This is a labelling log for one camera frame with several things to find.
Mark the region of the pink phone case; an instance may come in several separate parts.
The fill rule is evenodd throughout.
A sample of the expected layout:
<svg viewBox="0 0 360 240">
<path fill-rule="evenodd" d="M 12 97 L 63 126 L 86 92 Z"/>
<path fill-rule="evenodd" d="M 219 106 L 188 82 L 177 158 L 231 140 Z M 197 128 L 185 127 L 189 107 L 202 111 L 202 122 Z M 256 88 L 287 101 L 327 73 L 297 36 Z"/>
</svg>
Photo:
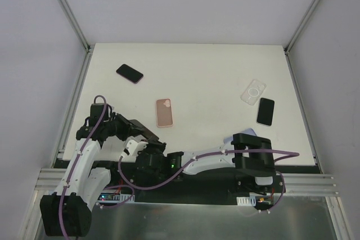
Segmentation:
<svg viewBox="0 0 360 240">
<path fill-rule="evenodd" d="M 172 104 L 170 99 L 159 99 L 155 103 L 156 124 L 159 128 L 167 128 L 173 125 Z"/>
</svg>

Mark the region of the lavender phone case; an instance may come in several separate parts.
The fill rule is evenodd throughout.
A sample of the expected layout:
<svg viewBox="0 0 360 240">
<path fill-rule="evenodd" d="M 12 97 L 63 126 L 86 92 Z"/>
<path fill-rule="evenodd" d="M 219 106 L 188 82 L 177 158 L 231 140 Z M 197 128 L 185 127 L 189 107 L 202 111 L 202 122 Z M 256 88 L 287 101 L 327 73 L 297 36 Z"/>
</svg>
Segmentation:
<svg viewBox="0 0 360 240">
<path fill-rule="evenodd" d="M 248 136 L 257 136 L 256 132 L 252 128 L 245 129 L 239 133 L 230 135 L 229 137 L 225 137 L 223 140 L 223 144 L 230 144 L 232 141 L 235 140 L 244 140 L 244 138 Z"/>
</svg>

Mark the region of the black phone white edge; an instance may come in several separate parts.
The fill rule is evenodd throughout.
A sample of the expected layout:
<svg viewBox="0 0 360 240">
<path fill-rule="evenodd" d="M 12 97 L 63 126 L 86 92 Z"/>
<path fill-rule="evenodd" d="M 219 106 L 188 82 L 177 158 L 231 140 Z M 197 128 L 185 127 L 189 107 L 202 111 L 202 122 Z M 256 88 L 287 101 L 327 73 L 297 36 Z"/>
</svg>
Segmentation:
<svg viewBox="0 0 360 240">
<path fill-rule="evenodd" d="M 259 101 L 258 114 L 256 122 L 265 126 L 271 126 L 273 121 L 273 113 L 275 102 L 272 99 L 261 98 Z"/>
</svg>

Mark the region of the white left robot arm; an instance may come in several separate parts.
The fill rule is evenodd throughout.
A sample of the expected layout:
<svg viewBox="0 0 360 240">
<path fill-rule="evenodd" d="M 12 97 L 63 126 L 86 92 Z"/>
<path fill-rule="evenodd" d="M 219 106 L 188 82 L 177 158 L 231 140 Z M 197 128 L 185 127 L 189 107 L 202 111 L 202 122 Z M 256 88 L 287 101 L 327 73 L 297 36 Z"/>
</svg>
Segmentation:
<svg viewBox="0 0 360 240">
<path fill-rule="evenodd" d="M 121 114 L 94 113 L 76 133 L 73 156 L 60 183 L 40 201 L 44 230 L 51 237 L 85 237 L 91 227 L 92 209 L 104 188 L 118 185 L 116 172 L 93 168 L 103 143 L 109 137 L 124 142 L 125 155 L 144 149 L 158 137 L 139 121 Z"/>
</svg>

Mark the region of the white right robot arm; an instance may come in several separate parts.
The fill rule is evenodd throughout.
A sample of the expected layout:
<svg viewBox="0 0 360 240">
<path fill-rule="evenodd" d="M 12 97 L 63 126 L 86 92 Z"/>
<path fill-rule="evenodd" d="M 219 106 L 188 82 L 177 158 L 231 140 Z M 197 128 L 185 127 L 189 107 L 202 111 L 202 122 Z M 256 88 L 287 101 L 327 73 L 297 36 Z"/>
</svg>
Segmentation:
<svg viewBox="0 0 360 240">
<path fill-rule="evenodd" d="M 217 148 L 197 152 L 164 151 L 154 145 L 140 151 L 135 162 L 137 171 L 147 179 L 168 181 L 179 174 L 199 173 L 223 168 L 236 169 L 241 175 L 253 178 L 257 191 L 266 192 L 276 176 L 271 141 L 253 133 L 237 133 Z"/>
</svg>

